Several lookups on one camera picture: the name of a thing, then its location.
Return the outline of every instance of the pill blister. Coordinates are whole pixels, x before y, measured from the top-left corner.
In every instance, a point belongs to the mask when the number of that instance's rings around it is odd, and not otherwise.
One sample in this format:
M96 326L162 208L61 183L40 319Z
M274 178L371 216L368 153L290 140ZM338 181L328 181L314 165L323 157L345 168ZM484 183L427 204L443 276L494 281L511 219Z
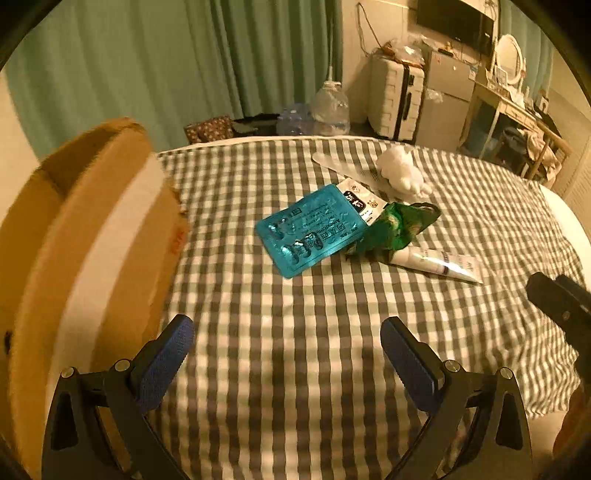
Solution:
M281 275L292 278L363 235L368 224L358 207L327 185L259 221L256 232Z

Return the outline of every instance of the green curtain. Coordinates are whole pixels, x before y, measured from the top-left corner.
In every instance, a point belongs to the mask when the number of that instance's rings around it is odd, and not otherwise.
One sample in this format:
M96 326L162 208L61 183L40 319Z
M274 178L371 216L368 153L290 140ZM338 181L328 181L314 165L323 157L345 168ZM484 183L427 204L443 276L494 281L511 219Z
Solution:
M279 113L340 77L340 0L63 0L6 65L23 130L41 158L117 116L157 150L218 115Z
M541 28L532 22L511 0L500 0L501 9L499 35L515 37L525 57L527 75L524 89L530 88L530 95L536 98L538 90L548 91L552 75L554 46Z

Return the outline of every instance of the round mirror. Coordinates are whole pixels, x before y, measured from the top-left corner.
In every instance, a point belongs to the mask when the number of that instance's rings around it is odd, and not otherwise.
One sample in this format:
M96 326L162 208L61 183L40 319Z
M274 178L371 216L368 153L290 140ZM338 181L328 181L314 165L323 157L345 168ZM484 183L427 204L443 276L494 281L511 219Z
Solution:
M515 85L523 70L523 56L513 35L503 35L496 45L496 64L507 72L507 84Z

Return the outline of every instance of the white tissue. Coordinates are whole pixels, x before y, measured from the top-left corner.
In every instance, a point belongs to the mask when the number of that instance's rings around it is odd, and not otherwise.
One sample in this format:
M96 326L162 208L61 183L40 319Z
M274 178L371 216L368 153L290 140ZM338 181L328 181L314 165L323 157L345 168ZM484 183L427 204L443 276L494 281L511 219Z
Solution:
M421 171L414 166L413 156L402 145L387 149L376 160L378 171L388 179L390 185L401 193L426 198L433 192Z

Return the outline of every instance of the checkered bedding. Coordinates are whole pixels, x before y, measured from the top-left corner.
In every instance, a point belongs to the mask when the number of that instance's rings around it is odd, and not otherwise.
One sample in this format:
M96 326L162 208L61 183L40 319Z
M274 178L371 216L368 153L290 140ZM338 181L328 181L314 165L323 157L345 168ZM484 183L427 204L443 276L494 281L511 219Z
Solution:
M385 477L425 420L382 352L393 315L441 359L510 367L529 417L567 407L576 353L525 283L536 271L583 283L582 266L536 183L414 151L442 213L413 243L479 258L483 285L379 255L334 254L291 280L274 267L256 222L343 179L312 153L374 169L389 144L295 138L160 155L193 227L165 320L189 315L197 339L154 421L190 477Z

